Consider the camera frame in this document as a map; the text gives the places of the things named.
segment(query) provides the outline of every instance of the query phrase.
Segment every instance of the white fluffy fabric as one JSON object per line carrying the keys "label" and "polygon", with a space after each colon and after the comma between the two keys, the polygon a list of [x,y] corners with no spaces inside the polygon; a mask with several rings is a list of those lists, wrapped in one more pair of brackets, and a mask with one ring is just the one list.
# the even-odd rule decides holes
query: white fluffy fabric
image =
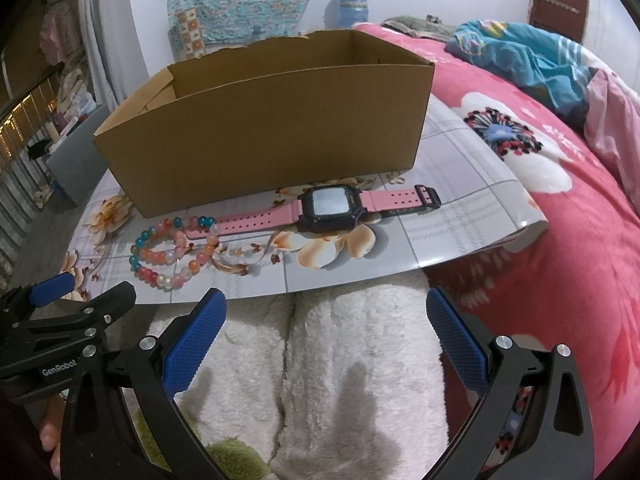
{"label": "white fluffy fabric", "polygon": [[[207,445],[238,437],[268,463],[282,428],[280,396],[293,295],[227,301],[226,321],[189,389],[175,396]],[[162,308],[148,333],[159,335],[193,305]]]}
{"label": "white fluffy fabric", "polygon": [[421,270],[296,295],[270,467],[280,480],[420,479],[447,447]]}

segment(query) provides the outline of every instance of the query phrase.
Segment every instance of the open cardboard box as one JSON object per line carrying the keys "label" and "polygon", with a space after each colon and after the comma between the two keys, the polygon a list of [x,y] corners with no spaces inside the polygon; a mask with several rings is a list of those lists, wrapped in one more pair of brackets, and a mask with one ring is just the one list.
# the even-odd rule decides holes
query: open cardboard box
{"label": "open cardboard box", "polygon": [[145,216],[413,166],[433,64],[356,30],[272,38],[161,70],[95,133]]}

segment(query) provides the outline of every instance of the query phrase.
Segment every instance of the smartwatch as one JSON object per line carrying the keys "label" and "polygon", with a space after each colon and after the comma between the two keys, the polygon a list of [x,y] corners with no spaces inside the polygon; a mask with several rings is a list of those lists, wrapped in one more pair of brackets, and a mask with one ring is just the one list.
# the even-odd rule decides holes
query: smartwatch
{"label": "smartwatch", "polygon": [[[353,229],[365,215],[379,212],[383,216],[428,211],[439,208],[440,197],[432,187],[422,184],[413,189],[362,191],[353,186],[313,187],[297,200],[267,211],[240,213],[216,218],[220,235],[251,233],[298,225],[314,233]],[[206,228],[187,229],[191,240],[205,238]]]}

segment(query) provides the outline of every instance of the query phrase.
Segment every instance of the finger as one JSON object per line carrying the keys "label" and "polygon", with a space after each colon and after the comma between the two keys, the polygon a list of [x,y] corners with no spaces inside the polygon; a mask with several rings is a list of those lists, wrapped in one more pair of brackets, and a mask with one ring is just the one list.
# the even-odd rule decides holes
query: finger
{"label": "finger", "polygon": [[51,457],[49,465],[51,466],[51,472],[56,478],[60,478],[60,444],[58,444],[55,453]]}
{"label": "finger", "polygon": [[60,396],[49,397],[47,413],[40,423],[40,441],[44,451],[51,451],[60,443],[64,411],[65,401]]}

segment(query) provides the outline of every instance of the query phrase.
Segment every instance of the pink blanket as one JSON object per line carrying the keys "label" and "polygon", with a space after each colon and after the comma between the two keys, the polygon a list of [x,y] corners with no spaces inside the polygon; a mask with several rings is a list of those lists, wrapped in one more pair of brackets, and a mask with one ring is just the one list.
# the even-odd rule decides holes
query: pink blanket
{"label": "pink blanket", "polygon": [[640,214],[640,98],[598,70],[587,86],[584,137]]}
{"label": "pink blanket", "polygon": [[[548,231],[527,248],[498,248],[427,274],[492,332],[529,348],[572,348],[590,404],[599,474],[640,420],[640,219],[583,140],[515,86],[450,56],[443,43],[378,25],[357,29],[432,60],[433,94],[485,140],[500,137],[500,124],[486,129],[494,117],[508,116],[526,132],[525,150],[501,141],[494,149],[533,196],[531,206],[545,213]],[[462,389],[447,397],[456,430],[469,404]]]}

